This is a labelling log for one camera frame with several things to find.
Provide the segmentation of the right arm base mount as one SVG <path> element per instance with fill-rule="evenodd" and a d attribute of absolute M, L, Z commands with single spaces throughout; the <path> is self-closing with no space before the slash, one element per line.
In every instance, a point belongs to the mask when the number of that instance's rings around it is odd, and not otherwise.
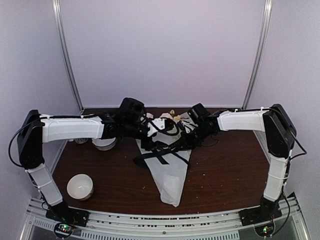
<path fill-rule="evenodd" d="M 255 225 L 272 219 L 279 218 L 282 216 L 282 212 L 278 209 L 269 212 L 263 209 L 261 206 L 254 208 L 246 208 L 239 212 L 239 217 L 242 226 Z"/>

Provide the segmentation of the yellow blossom stem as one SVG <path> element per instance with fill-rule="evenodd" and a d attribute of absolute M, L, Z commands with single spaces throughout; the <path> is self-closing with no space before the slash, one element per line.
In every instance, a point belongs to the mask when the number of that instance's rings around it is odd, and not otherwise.
<path fill-rule="evenodd" d="M 181 116 L 180 115 L 176 115 L 173 117 L 173 120 L 174 121 L 179 121 L 181 119 Z"/>

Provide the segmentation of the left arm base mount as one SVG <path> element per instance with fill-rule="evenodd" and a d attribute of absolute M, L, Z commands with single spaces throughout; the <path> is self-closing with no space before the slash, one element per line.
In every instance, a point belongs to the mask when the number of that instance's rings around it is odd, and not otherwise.
<path fill-rule="evenodd" d="M 86 210 L 68 208 L 67 210 L 48 209 L 45 217 L 72 226 L 86 227 L 90 213 Z"/>

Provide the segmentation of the translucent white wrapping paper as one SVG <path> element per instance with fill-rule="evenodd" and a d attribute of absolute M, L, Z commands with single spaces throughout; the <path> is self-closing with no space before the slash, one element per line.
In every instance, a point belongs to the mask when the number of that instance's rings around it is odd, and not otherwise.
<path fill-rule="evenodd" d="M 145 160 L 163 203 L 179 206 L 188 168 L 185 162 L 189 161 L 191 152 L 191 150 L 179 151 L 178 157 L 166 154 L 162 157 L 166 164 L 162 164 L 156 157 Z"/>

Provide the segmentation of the pink flower stem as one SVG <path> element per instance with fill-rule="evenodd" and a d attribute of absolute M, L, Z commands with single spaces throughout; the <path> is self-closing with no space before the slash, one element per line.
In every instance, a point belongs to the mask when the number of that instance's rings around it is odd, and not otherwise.
<path fill-rule="evenodd" d="M 154 119 L 155 118 L 154 115 L 149 113 L 149 112 L 146 113 L 146 117 L 149 118 L 149 119 Z"/>

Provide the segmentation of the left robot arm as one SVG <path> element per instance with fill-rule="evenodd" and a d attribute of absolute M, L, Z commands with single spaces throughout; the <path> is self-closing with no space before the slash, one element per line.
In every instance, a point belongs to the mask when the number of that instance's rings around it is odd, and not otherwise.
<path fill-rule="evenodd" d="M 108 140 L 130 137 L 144 140 L 165 129 L 161 118 L 147 117 L 142 102 L 126 97 L 119 108 L 87 115 L 47 115 L 31 110 L 22 127 L 12 136 L 17 140 L 19 162 L 43 195 L 53 215 L 61 222 L 72 218 L 72 211 L 49 173 L 43 157 L 43 144 L 60 140 Z"/>

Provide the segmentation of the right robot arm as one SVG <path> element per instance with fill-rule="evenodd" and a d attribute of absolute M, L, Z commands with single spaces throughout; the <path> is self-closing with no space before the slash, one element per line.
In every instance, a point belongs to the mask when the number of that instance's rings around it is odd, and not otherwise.
<path fill-rule="evenodd" d="M 268 220 L 284 191 L 290 174 L 292 151 L 297 130 L 281 104 L 256 109 L 225 109 L 208 112 L 202 104 L 193 106 L 188 115 L 195 123 L 191 131 L 181 132 L 179 148 L 198 147 L 205 138 L 220 132 L 253 131 L 264 135 L 269 170 L 260 206 L 256 210 L 259 220 Z"/>

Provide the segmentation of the pink rose stem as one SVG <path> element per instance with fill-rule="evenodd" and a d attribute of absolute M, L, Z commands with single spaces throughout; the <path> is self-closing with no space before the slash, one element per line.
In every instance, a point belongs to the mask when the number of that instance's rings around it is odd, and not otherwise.
<path fill-rule="evenodd" d="M 167 119 L 173 120 L 173 119 L 174 119 L 174 116 L 175 116 L 175 111 L 174 111 L 173 109 L 171 109 L 170 111 L 163 112 L 163 113 L 160 115 L 160 118 L 167 118 Z"/>

